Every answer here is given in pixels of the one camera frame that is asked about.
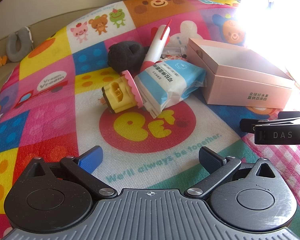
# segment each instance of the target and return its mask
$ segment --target black gripper pad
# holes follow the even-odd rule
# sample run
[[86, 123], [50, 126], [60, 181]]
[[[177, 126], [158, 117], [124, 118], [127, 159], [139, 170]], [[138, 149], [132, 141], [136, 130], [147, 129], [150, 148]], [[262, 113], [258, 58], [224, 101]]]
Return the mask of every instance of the black gripper pad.
[[49, 234], [14, 229], [3, 239], [295, 240], [298, 238], [287, 228], [262, 234], [233, 229], [216, 219], [204, 201], [186, 198], [177, 189], [124, 189], [116, 198], [100, 200], [87, 219], [70, 229]]

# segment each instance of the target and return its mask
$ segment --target blue and white package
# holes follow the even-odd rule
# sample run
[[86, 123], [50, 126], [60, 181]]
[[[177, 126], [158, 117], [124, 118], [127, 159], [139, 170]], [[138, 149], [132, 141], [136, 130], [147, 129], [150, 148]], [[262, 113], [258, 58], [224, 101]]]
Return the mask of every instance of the blue and white package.
[[184, 100], [203, 87], [206, 71], [181, 59], [166, 60], [148, 67], [134, 78], [144, 107], [156, 118], [164, 108]]

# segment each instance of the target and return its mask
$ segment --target cartoon truck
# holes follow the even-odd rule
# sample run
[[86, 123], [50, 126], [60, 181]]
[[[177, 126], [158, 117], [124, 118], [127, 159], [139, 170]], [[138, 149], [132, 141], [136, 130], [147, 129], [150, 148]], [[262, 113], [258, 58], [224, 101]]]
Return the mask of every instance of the cartoon truck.
[[56, 71], [47, 75], [38, 84], [36, 90], [31, 90], [23, 94], [14, 108], [18, 108], [22, 106], [23, 103], [30, 100], [31, 98], [35, 98], [38, 95], [42, 95], [46, 92], [49, 91], [51, 91], [52, 93], [58, 92], [68, 84], [68, 81], [64, 80], [66, 78], [66, 75], [67, 73], [65, 71]]

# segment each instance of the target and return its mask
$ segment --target cartoon pig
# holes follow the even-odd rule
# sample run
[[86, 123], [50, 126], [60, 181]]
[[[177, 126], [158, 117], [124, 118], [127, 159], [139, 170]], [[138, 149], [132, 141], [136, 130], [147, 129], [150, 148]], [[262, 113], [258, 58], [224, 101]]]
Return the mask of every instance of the cartoon pig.
[[87, 31], [88, 31], [88, 23], [84, 22], [78, 23], [75, 28], [70, 29], [73, 36], [77, 37], [77, 40], [79, 40], [80, 43], [82, 43], [83, 40], [87, 41]]

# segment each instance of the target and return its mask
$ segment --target colorful play mat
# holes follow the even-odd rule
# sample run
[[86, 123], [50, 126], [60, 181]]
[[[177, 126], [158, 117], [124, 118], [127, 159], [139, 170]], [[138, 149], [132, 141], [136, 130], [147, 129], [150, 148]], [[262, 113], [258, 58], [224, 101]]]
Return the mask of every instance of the colorful play mat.
[[269, 158], [297, 199], [290, 229], [300, 236], [300, 146], [257, 146], [239, 129], [242, 118], [275, 119], [279, 110], [207, 105], [197, 90], [153, 119], [137, 108], [111, 114], [102, 97], [101, 87], [119, 76], [107, 65], [112, 44], [149, 46], [151, 29], [172, 19], [167, 47], [186, 47], [189, 38], [244, 45], [236, 10], [210, 0], [121, 1], [70, 23], [25, 57], [0, 92], [0, 238], [10, 227], [5, 197], [33, 157], [55, 162], [95, 145], [103, 160], [93, 175], [119, 192], [183, 191], [208, 175], [198, 162], [202, 146], [244, 162]]

